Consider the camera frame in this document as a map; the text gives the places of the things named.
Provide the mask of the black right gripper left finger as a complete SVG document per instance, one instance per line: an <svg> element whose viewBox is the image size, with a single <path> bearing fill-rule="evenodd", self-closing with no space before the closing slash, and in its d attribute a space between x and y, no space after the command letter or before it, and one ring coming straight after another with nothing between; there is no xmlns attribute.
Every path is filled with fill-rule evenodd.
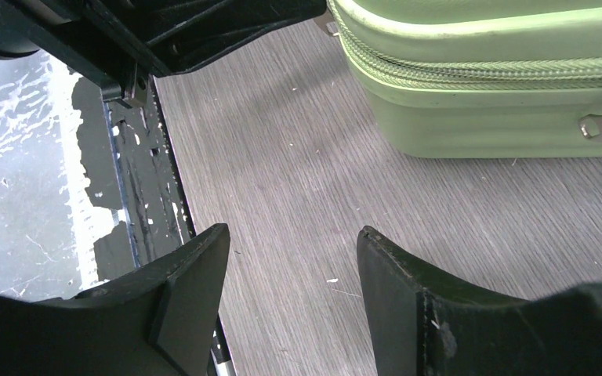
<svg viewBox="0 0 602 376"><path fill-rule="evenodd" d="M77 375L203 375L230 250L217 223L177 250L76 297Z"/></svg>

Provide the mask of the green ribbed hard-shell suitcase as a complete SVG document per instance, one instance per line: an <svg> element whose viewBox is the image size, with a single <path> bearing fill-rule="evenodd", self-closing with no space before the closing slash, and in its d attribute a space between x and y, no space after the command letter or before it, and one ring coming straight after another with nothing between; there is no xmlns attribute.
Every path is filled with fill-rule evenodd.
<svg viewBox="0 0 602 376"><path fill-rule="evenodd" d="M602 157L602 1L330 1L383 137L426 158Z"/></svg>

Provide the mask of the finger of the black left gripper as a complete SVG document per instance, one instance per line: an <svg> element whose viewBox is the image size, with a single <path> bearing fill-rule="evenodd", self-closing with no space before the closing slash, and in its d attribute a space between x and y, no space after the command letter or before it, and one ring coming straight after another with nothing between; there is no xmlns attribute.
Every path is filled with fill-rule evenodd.
<svg viewBox="0 0 602 376"><path fill-rule="evenodd" d="M0 1L0 60L46 51L104 101L143 104L151 77L197 71L327 12L313 0Z"/></svg>

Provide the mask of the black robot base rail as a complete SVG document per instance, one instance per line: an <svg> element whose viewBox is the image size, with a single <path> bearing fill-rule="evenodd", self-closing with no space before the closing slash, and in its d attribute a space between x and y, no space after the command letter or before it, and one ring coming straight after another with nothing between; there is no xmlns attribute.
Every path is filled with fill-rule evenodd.
<svg viewBox="0 0 602 376"><path fill-rule="evenodd" d="M72 93L81 113L77 130L80 161L89 179L87 194L97 208L118 214L115 227L93 243L99 285L115 280L182 247L202 232L194 228L180 172L153 82L141 108L105 103L100 90L80 78ZM76 297L52 304L49 329L41 333L49 355L41 375L77 375L82 304ZM234 364L219 312L206 372L233 375Z"/></svg>

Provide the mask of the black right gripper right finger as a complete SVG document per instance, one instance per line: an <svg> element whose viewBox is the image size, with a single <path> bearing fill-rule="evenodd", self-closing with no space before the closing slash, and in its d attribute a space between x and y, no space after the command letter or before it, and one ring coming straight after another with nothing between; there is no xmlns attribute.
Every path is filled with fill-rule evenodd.
<svg viewBox="0 0 602 376"><path fill-rule="evenodd" d="M357 236L364 309L380 375L475 375L495 345L479 328L522 301L424 261L371 226Z"/></svg>

